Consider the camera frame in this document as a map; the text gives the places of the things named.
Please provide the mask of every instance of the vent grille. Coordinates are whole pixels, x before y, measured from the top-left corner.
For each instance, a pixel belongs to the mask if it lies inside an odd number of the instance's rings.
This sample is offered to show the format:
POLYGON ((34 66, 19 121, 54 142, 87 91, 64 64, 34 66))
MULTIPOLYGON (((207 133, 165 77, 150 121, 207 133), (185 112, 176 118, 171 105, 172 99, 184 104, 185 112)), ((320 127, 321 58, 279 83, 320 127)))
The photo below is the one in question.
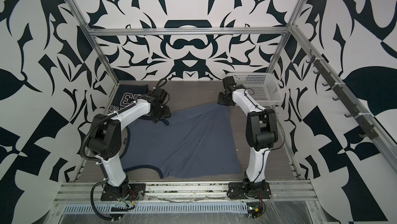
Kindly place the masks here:
MULTIPOLYGON (((109 213, 111 207, 120 204, 97 204, 101 213, 109 213)), ((67 204, 63 214, 90 214, 93 213, 90 204, 67 204)), ((129 214, 175 214, 175 213, 247 213, 245 202, 189 202, 189 203, 137 203, 129 214)))

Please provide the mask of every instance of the black mounting plate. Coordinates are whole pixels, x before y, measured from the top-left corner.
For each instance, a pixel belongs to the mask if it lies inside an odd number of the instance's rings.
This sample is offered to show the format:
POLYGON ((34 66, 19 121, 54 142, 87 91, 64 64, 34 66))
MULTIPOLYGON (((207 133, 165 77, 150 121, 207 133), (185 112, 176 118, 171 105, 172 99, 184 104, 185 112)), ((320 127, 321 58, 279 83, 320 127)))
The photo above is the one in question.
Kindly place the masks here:
MULTIPOLYGON (((230 199, 236 200, 236 199, 248 199, 248 197, 244 194, 245 188, 243 187, 243 183, 229 183, 229 195, 231 195, 230 199)), ((270 191, 270 186, 269 183, 264 183, 263 187, 259 189, 254 189, 254 190, 249 190, 248 195, 260 198, 260 195, 262 196, 262 199, 270 199, 271 191, 270 191)))
MULTIPOLYGON (((130 184, 123 184, 121 185, 122 189, 120 192, 123 192, 123 198, 128 195, 127 191, 130 189, 128 188, 128 185, 130 186, 131 190, 135 193, 130 194, 128 197, 128 200, 134 201, 138 195, 139 192, 141 192, 141 195, 145 195, 145 189, 146 189, 146 184, 145 183, 130 183, 130 184)), ((117 201, 117 198, 120 196, 120 193, 114 193, 111 190, 108 190, 106 187, 102 192, 102 196, 100 198, 101 201, 117 201)))
POLYGON ((135 193, 135 195, 132 194, 133 197, 130 197, 129 200, 135 201, 135 199, 139 195, 139 192, 141 192, 142 196, 145 195, 145 189, 146 189, 146 184, 145 183, 130 183, 128 185, 130 186, 131 190, 135 193))

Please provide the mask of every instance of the plastic wrap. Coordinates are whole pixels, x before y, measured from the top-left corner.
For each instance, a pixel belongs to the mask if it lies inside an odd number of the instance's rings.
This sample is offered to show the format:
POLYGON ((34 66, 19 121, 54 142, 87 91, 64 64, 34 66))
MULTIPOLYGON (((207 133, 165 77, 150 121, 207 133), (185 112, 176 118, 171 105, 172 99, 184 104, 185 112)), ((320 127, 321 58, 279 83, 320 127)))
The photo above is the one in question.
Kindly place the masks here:
MULTIPOLYGON (((120 220, 114 223, 121 224, 162 224, 162 223, 217 223, 217 224, 241 224, 241 223, 266 223, 266 224, 308 224, 313 223, 313 211, 311 205, 305 201, 279 201, 277 197, 265 201, 265 212, 255 219, 249 217, 246 210, 237 205, 244 206, 245 202, 230 201, 227 198, 211 199, 201 198, 190 201, 165 201, 157 197, 142 197, 134 201, 136 208, 126 213, 120 220)), ((99 203, 98 207, 106 209, 109 203, 99 203)), ((84 223, 84 224, 109 224, 97 217, 93 212, 68 211, 76 204, 66 204, 60 217, 60 224, 84 223)))

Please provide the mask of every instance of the dark t-shirt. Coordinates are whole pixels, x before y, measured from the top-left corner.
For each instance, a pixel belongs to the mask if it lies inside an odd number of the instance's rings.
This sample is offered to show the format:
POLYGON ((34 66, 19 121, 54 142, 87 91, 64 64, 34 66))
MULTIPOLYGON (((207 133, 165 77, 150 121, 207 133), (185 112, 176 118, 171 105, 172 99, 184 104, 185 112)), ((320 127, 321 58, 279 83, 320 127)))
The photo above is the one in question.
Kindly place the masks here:
POLYGON ((135 96, 147 93, 148 85, 120 85, 113 98, 112 104, 109 107, 108 113, 119 111, 120 109, 127 107, 134 101, 135 96))

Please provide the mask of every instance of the zip tie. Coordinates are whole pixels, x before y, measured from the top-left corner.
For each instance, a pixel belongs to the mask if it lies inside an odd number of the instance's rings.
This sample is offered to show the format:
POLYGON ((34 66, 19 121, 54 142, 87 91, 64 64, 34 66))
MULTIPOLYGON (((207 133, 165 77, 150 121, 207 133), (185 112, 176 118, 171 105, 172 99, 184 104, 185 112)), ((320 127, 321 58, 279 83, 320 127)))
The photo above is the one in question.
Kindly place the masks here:
POLYGON ((334 85, 331 87, 331 89, 334 89, 334 87, 338 84, 345 84, 344 82, 335 82, 334 85))
POLYGON ((373 116, 371 113, 358 113, 357 116, 354 117, 354 118, 357 118, 357 117, 362 116, 362 115, 364 115, 364 114, 369 114, 369 115, 373 116))

